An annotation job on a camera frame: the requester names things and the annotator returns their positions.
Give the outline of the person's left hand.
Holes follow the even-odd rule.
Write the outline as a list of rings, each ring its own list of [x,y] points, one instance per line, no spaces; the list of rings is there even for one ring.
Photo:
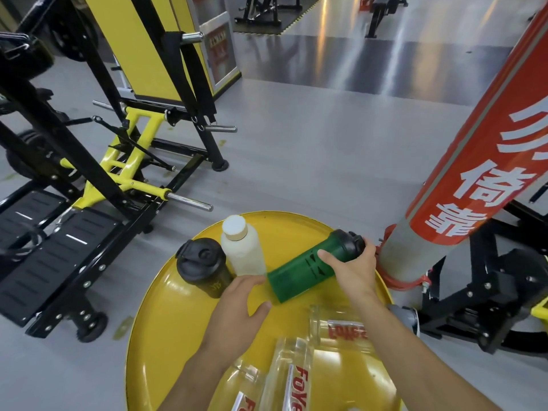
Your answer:
[[[227,344],[241,348],[244,354],[262,326],[250,323],[248,299],[254,287],[265,282],[266,277],[259,275],[239,276],[232,281],[210,316],[202,343]]]

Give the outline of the person's right hand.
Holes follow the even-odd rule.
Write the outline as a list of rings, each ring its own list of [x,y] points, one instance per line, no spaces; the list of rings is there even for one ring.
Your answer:
[[[338,273],[335,273],[340,288],[355,309],[364,309],[373,304],[380,304],[376,294],[376,246],[364,237],[366,244],[363,253],[348,262],[341,261]]]

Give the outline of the green shaker bottle black lid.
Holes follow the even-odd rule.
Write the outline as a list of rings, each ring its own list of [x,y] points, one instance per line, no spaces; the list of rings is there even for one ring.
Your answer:
[[[332,254],[340,262],[349,262],[360,256],[365,248],[362,236],[352,231],[333,230],[325,240],[267,274],[277,301],[289,301],[335,276],[333,268],[319,258],[319,250]]]

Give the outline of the person's right forearm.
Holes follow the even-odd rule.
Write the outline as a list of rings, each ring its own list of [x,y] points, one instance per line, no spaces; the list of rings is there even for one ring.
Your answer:
[[[347,291],[408,411],[500,411],[444,363],[371,291]]]

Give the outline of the person's left forearm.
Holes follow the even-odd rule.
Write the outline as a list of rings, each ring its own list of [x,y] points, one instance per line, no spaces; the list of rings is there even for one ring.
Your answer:
[[[207,411],[223,374],[242,354],[227,344],[202,343],[157,411]]]

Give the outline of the milky white bottle beige cap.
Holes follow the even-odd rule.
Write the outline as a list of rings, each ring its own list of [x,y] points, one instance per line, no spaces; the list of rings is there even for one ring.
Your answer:
[[[220,244],[236,276],[265,276],[267,268],[257,230],[241,215],[230,215],[222,223]]]

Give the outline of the clear plastic bottle red label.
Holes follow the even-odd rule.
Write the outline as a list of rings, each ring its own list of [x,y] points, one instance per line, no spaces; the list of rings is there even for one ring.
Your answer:
[[[313,348],[306,339],[279,338],[259,411],[310,411]]]
[[[308,342],[324,351],[357,351],[379,356],[358,314],[350,305],[310,305]]]
[[[208,411],[259,411],[266,373],[237,359],[223,374]]]

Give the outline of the yellow round metal tray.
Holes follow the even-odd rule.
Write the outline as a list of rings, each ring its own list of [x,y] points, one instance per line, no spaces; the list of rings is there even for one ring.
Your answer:
[[[243,214],[256,228],[269,270],[303,253],[332,231],[312,218],[282,211]],[[306,339],[311,305],[348,306],[334,278],[279,304],[270,286],[255,287],[249,296],[254,312],[266,300],[272,308],[243,361],[267,373],[281,338]],[[126,361],[128,411],[156,411],[198,349],[217,304],[202,290],[185,283],[172,257],[150,285],[136,315]],[[312,411],[403,411],[402,402],[382,363],[351,349],[316,351],[310,371]]]

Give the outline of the red and grey padded pillar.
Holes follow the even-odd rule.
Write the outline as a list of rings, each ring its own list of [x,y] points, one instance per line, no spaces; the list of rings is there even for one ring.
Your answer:
[[[548,172],[548,1],[535,14],[402,220],[385,230],[377,271],[407,291]]]

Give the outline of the yellow and black gym machine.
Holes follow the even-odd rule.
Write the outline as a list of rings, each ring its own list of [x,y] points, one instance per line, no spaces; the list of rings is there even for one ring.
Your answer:
[[[20,113],[32,129],[0,121],[0,148],[28,182],[0,199],[0,316],[44,339],[63,320],[90,343],[108,317],[86,292],[136,235],[148,234],[168,202],[212,211],[177,194],[204,162],[229,167],[212,136],[218,125],[204,58],[203,34],[164,29],[151,0],[131,0],[182,104],[121,97],[87,38],[73,0],[36,0],[12,31],[0,31],[0,116]],[[50,13],[65,13],[86,63],[118,125],[100,116],[70,119],[49,103],[52,92],[31,80],[54,56],[40,40]]]

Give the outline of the red and white sign board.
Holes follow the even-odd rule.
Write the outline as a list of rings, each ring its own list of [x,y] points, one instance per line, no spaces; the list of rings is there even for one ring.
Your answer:
[[[203,34],[201,51],[214,99],[220,97],[240,77],[232,20],[226,0],[187,0],[195,29]]]

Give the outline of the black rubber floor mat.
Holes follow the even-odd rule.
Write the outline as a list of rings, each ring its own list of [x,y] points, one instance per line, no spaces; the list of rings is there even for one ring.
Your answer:
[[[238,9],[245,6],[245,1],[246,0],[226,0],[234,32],[255,35],[281,35],[296,21],[303,18],[305,13],[309,12],[309,10],[321,0],[300,0],[301,5],[303,6],[301,12],[280,10],[278,13],[279,19],[282,21],[280,27],[237,24],[235,18],[243,15],[243,12]],[[290,5],[294,4],[294,2],[295,0],[278,0],[278,3],[282,5]]]

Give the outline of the black exercise rack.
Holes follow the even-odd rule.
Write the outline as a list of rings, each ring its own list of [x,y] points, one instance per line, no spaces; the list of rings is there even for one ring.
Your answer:
[[[282,21],[279,19],[279,11],[301,12],[303,6],[300,0],[294,0],[294,4],[282,5],[278,0],[246,0],[245,6],[238,10],[243,12],[241,17],[236,17],[237,24],[250,26],[274,26],[280,27]]]

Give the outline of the yellow padded column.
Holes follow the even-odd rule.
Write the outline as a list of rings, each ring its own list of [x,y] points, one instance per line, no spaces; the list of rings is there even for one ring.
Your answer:
[[[193,0],[151,0],[167,31],[199,29]],[[132,94],[139,100],[182,104],[131,0],[86,0],[117,59]]]

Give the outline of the black gym machine frame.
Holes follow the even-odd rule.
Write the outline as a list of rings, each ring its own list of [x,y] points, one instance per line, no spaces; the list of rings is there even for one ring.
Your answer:
[[[516,200],[504,211],[517,218],[516,226],[490,219],[471,235],[471,281],[465,288],[441,299],[446,258],[428,271],[420,331],[475,343],[490,354],[502,350],[548,360],[548,331],[512,329],[548,297],[548,213]]]

